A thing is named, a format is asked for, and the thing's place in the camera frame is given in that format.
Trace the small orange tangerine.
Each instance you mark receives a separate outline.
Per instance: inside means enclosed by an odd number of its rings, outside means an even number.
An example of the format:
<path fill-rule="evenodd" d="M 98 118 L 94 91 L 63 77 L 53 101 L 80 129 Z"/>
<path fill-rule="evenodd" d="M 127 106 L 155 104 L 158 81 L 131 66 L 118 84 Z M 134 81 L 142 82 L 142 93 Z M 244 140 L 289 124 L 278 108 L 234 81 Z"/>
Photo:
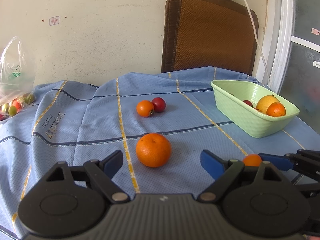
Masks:
<path fill-rule="evenodd" d="M 137 104 L 136 111 L 138 115 L 147 118 L 152 116 L 155 110 L 151 101 L 143 100 Z"/>
<path fill-rule="evenodd" d="M 272 117 L 281 117 L 286 115 L 286 108 L 280 102 L 274 102 L 268 107 L 266 114 Z"/>

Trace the large yellow citrus fruit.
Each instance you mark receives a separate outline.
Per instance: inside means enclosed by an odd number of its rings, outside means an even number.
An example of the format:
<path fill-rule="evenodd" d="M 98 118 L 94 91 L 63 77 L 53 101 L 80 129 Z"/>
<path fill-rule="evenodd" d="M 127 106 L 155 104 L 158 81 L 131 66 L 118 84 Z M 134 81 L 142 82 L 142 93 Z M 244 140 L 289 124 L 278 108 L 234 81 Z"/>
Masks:
<path fill-rule="evenodd" d="M 279 100 L 274 95 L 263 96 L 257 103 L 256 109 L 263 114 L 266 114 L 267 109 L 271 104 L 279 102 Z"/>

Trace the white window frame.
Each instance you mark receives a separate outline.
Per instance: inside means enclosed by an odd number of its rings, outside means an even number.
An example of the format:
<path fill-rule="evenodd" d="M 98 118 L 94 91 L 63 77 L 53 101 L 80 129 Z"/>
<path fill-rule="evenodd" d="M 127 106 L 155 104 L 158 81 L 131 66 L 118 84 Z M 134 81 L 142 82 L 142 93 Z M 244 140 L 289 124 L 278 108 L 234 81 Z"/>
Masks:
<path fill-rule="evenodd" d="M 277 33 L 277 45 L 270 88 L 279 92 L 293 44 L 319 53 L 319 0 L 280 0 L 279 24 L 274 30 Z"/>

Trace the light green plastic basket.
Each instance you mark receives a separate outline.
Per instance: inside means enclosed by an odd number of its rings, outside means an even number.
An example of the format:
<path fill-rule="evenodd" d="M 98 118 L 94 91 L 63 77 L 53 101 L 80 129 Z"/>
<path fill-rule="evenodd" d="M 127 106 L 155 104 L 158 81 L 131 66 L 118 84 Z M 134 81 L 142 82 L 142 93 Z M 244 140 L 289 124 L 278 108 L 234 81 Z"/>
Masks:
<path fill-rule="evenodd" d="M 211 86 L 217 109 L 254 138 L 266 137 L 280 131 L 299 114 L 299 109 L 294 104 L 257 83 L 213 80 Z M 285 116 L 272 117 L 255 109 L 258 101 L 266 95 L 274 95 L 284 105 Z M 244 100 L 251 101 L 253 107 L 244 103 Z"/>

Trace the clear plastic fruit bag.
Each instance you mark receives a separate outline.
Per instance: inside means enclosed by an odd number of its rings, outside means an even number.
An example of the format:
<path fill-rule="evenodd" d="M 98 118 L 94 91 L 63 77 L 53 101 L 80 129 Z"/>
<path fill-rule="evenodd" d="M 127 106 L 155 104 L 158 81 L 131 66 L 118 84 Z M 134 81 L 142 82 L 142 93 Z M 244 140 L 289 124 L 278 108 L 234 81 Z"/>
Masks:
<path fill-rule="evenodd" d="M 1 121 L 30 107 L 36 99 L 34 58 L 18 36 L 1 53 Z"/>

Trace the brown woven chair back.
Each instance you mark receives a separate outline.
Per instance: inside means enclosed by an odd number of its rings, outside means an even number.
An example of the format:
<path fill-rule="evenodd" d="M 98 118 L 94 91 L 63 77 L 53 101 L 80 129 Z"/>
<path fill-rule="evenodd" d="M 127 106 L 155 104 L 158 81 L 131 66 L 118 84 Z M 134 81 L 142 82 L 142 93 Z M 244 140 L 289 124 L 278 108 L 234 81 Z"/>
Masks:
<path fill-rule="evenodd" d="M 161 71 L 219 67 L 251 75 L 259 22 L 231 0 L 167 0 Z"/>

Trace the large orange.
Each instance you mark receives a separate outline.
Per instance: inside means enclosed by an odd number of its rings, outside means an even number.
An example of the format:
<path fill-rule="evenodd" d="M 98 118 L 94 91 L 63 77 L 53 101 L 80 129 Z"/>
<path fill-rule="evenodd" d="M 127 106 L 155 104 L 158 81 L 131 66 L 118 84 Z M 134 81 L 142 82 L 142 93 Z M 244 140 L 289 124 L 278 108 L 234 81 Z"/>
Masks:
<path fill-rule="evenodd" d="M 136 156 L 147 167 L 161 167 L 170 159 L 171 143 L 161 134 L 146 134 L 136 144 Z"/>

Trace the dark red cherry tomato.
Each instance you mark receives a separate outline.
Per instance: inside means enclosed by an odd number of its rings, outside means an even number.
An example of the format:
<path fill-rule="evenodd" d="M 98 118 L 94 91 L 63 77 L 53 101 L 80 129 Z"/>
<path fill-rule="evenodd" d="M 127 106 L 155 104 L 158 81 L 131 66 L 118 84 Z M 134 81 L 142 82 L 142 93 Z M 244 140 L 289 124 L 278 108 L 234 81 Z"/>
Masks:
<path fill-rule="evenodd" d="M 153 107 L 154 107 L 154 111 L 157 112 L 157 113 L 163 112 L 165 110 L 165 108 L 166 108 L 165 101 L 160 97 L 154 98 L 152 100 L 152 104 L 153 104 Z"/>

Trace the blue checked tablecloth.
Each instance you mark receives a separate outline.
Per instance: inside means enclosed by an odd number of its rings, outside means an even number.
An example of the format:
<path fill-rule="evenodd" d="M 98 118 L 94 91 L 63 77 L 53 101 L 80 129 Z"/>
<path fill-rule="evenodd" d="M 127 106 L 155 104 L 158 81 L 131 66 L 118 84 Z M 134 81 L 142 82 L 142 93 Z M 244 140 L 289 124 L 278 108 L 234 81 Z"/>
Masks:
<path fill-rule="evenodd" d="M 299 118 L 268 137 L 251 137 L 217 109 L 213 80 L 254 82 L 246 74 L 204 67 L 129 73 L 99 87 L 75 81 L 37 86 L 34 104 L 1 122 L 1 239 L 24 236 L 19 202 L 58 161 L 79 166 L 121 150 L 124 164 L 114 182 L 129 195 L 197 195 L 213 181 L 200 165 L 204 149 L 223 159 L 319 149 L 319 135 Z M 138 115 L 137 104 L 156 97 L 165 110 Z M 161 167 L 147 167 L 136 156 L 137 142 L 149 133 L 171 143 L 170 159 Z"/>

